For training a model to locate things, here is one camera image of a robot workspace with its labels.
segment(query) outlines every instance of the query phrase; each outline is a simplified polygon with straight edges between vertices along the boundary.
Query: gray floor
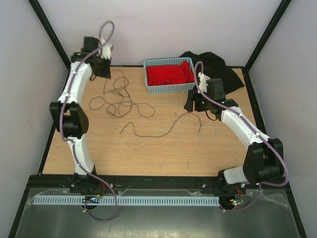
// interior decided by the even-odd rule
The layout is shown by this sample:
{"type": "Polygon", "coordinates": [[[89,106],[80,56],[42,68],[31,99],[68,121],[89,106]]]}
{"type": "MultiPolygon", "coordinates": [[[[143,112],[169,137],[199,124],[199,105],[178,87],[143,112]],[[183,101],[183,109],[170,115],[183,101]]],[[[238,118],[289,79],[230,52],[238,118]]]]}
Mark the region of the gray floor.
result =
{"type": "MultiPolygon", "coordinates": [[[[254,206],[242,212],[222,213],[218,207],[119,206],[117,216],[108,222],[92,220],[83,213],[81,206],[32,205],[32,198],[30,198],[17,237],[299,237],[284,191],[265,191],[264,194],[265,196],[262,196],[254,206]]],[[[111,206],[100,206],[92,212],[100,218],[105,218],[112,209],[111,206]]]]}

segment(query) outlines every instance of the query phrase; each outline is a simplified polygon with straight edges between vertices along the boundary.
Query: transparent plastic sheet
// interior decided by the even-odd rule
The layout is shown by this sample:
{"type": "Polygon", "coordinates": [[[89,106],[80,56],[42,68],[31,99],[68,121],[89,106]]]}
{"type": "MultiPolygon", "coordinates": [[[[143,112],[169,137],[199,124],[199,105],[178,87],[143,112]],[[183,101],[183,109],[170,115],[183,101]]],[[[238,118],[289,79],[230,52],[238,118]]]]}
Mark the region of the transparent plastic sheet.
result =
{"type": "MultiPolygon", "coordinates": [[[[257,190],[247,190],[245,204],[257,190]]],[[[69,189],[32,189],[16,237],[287,237],[298,238],[295,220],[283,189],[264,190],[243,212],[222,213],[219,207],[119,206],[109,222],[96,222],[81,206],[32,205],[39,195],[75,195],[69,189]]],[[[128,189],[119,196],[211,196],[187,190],[128,189]]],[[[112,206],[93,210],[106,217],[112,206]]]]}

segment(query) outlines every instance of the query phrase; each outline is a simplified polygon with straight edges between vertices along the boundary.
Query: black metal frame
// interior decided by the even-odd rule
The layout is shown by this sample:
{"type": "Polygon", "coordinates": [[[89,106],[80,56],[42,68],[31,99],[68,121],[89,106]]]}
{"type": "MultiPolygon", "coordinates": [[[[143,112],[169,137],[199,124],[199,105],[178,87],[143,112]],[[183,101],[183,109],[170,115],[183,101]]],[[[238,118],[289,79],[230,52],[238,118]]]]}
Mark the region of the black metal frame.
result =
{"type": "MultiPolygon", "coordinates": [[[[43,9],[41,8],[37,0],[29,0],[32,8],[34,9],[36,15],[41,21],[43,27],[45,28],[47,34],[52,40],[54,46],[56,47],[57,52],[64,61],[67,68],[70,66],[70,61],[62,48],[52,26],[50,25],[48,19],[45,16],[43,9]]],[[[262,48],[267,42],[268,38],[272,34],[274,28],[282,17],[283,13],[287,9],[291,0],[282,0],[278,9],[276,10],[272,20],[267,26],[264,34],[262,35],[260,41],[258,42],[255,50],[253,51],[248,63],[245,67],[243,66],[233,66],[232,68],[241,68],[243,76],[245,79],[245,85],[248,91],[251,107],[253,110],[254,118],[256,121],[257,127],[266,133],[265,124],[262,118],[262,114],[258,105],[258,101],[252,86],[252,82],[249,76],[249,70],[254,64],[255,60],[259,56],[262,48]]],[[[128,66],[128,67],[142,67],[141,65],[114,65],[114,66],[128,66]]],[[[47,155],[51,146],[53,135],[55,132],[55,127],[52,125],[50,135],[46,144],[46,148],[42,157],[42,161],[38,170],[37,175],[30,176],[27,186],[25,188],[24,194],[22,196],[16,217],[14,219],[9,237],[15,237],[16,231],[20,219],[22,217],[23,209],[27,201],[31,188],[65,188],[69,187],[74,189],[71,184],[74,180],[74,175],[43,175],[43,169],[46,162],[47,155]]],[[[236,191],[230,190],[227,193],[221,192],[217,189],[216,186],[216,177],[152,177],[152,176],[100,176],[102,179],[106,180],[109,183],[113,184],[115,191],[124,190],[126,188],[145,188],[145,189],[187,189],[189,191],[200,191],[202,193],[214,194],[215,196],[226,197],[234,196],[236,191]]],[[[275,179],[274,182],[281,183],[283,178],[275,179]]],[[[247,185],[246,189],[257,189],[257,186],[247,185]]],[[[293,216],[296,222],[297,230],[301,237],[305,238],[305,230],[297,210],[297,206],[293,197],[293,193],[289,184],[282,188],[271,187],[267,185],[262,186],[263,189],[283,189],[287,194],[289,204],[292,208],[293,216]]]]}

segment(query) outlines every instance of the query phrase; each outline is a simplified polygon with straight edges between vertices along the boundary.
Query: vertical black post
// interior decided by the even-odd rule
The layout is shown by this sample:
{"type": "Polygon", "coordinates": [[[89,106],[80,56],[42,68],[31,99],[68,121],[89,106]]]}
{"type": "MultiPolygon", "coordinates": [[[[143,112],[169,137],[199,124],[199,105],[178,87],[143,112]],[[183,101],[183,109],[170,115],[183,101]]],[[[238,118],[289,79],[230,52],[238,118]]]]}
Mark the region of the vertical black post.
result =
{"type": "Polygon", "coordinates": [[[280,21],[282,15],[286,11],[288,5],[291,3],[292,0],[282,0],[280,5],[278,6],[277,10],[275,11],[271,21],[267,25],[261,39],[259,40],[257,46],[255,47],[252,55],[250,56],[246,66],[245,70],[249,71],[258,58],[261,50],[263,49],[264,45],[266,44],[267,40],[271,36],[272,32],[274,31],[275,27],[277,26],[278,22],[280,21]]]}
{"type": "Polygon", "coordinates": [[[45,31],[47,32],[49,38],[51,39],[53,45],[55,46],[59,56],[63,60],[65,66],[70,69],[70,60],[63,49],[63,46],[59,42],[55,31],[53,30],[48,18],[46,17],[40,3],[38,0],[29,0],[30,5],[32,6],[33,10],[35,11],[36,15],[38,16],[41,24],[43,25],[45,31]]]}

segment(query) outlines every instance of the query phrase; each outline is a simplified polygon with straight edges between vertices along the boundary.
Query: wooden tabletop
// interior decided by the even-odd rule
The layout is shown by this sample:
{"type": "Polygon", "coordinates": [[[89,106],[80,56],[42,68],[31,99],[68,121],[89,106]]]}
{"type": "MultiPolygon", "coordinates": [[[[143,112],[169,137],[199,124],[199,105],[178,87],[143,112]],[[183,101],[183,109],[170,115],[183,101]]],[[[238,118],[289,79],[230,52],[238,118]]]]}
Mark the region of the wooden tabletop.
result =
{"type": "MultiPolygon", "coordinates": [[[[244,82],[241,69],[234,69],[244,82]]],[[[160,138],[139,138],[134,135],[134,123],[138,135],[162,135],[168,131],[177,118],[186,113],[183,109],[187,92],[149,94],[144,83],[142,67],[113,67],[111,80],[105,86],[104,99],[108,103],[122,102],[122,97],[113,89],[116,78],[122,72],[129,80],[127,90],[132,102],[148,103],[155,109],[152,117],[140,116],[136,106],[122,118],[107,113],[109,105],[102,96],[105,79],[97,77],[88,81],[82,108],[89,118],[87,141],[92,161],[100,175],[144,175],[144,176],[216,176],[218,171],[242,165],[246,150],[242,142],[221,121],[209,120],[205,113],[194,112],[202,123],[197,133],[199,120],[192,114],[186,114],[178,120],[170,134],[160,138]]],[[[116,88],[124,85],[124,79],[118,79],[116,88]]],[[[243,113],[254,123],[254,117],[246,87],[227,95],[234,99],[243,113]]],[[[108,110],[115,112],[111,106],[108,110]]],[[[138,105],[143,116],[150,116],[154,110],[146,104],[138,105]]],[[[120,106],[123,115],[129,107],[120,106]]],[[[68,144],[62,141],[60,133],[55,132],[50,151],[45,163],[44,174],[73,174],[74,161],[68,144]]]]}

